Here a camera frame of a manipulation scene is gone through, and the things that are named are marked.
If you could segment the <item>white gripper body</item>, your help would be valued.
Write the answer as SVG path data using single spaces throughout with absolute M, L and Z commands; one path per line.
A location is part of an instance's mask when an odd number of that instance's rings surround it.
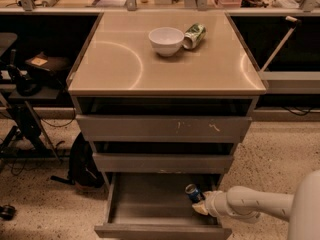
M 227 201 L 227 194 L 223 191 L 212 191 L 212 195 L 205 198 L 205 207 L 212 217 L 231 217 L 233 210 Z

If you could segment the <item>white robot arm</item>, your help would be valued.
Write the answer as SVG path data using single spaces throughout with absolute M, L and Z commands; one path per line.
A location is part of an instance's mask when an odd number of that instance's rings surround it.
M 234 186 L 207 191 L 192 205 L 199 214 L 256 223 L 261 213 L 288 222 L 287 240 L 320 240 L 320 171 L 309 173 L 294 194 L 257 191 Z

